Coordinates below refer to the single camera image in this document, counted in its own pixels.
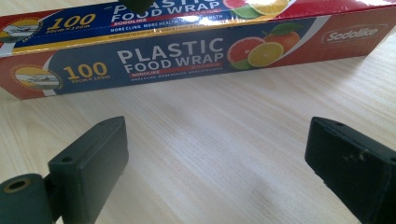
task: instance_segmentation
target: wood grain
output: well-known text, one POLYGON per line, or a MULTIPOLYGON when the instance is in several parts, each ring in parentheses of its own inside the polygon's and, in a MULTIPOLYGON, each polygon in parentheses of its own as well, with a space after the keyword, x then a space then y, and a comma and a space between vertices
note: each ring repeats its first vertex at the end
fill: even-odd
MULTIPOLYGON (((0 1, 0 15, 107 1, 0 1)), ((0 90, 0 181, 48 173, 123 115, 130 162, 96 223, 358 223, 304 161, 309 121, 396 148, 396 34, 367 57, 20 101, 0 90)))

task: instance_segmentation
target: cardboard box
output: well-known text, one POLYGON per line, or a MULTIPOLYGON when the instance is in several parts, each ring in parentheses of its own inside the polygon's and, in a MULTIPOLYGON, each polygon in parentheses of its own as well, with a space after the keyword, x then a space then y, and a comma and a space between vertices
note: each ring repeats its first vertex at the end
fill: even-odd
POLYGON ((5 16, 0 86, 28 99, 355 57, 396 24, 396 0, 265 2, 158 0, 141 15, 107 3, 5 16))

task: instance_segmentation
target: tabletop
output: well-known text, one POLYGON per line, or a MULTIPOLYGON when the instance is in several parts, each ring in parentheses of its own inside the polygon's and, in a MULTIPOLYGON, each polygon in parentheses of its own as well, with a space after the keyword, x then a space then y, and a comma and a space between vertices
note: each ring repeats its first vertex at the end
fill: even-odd
MULTIPOLYGON (((0 0, 0 16, 107 0, 0 0)), ((0 182, 124 116, 129 163, 97 224, 359 223, 304 161, 312 117, 396 148, 395 30, 366 57, 18 100, 0 90, 0 182)))

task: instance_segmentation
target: lemon slice image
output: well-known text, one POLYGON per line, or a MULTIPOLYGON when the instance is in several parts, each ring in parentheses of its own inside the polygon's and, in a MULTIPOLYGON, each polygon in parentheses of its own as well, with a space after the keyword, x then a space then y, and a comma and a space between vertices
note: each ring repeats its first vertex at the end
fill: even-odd
POLYGON ((289 0, 252 0, 249 4, 262 15, 277 15, 288 6, 289 0))
POLYGON ((247 61, 254 67, 264 67, 278 60, 283 51, 283 46, 276 42, 263 43, 249 53, 247 61))

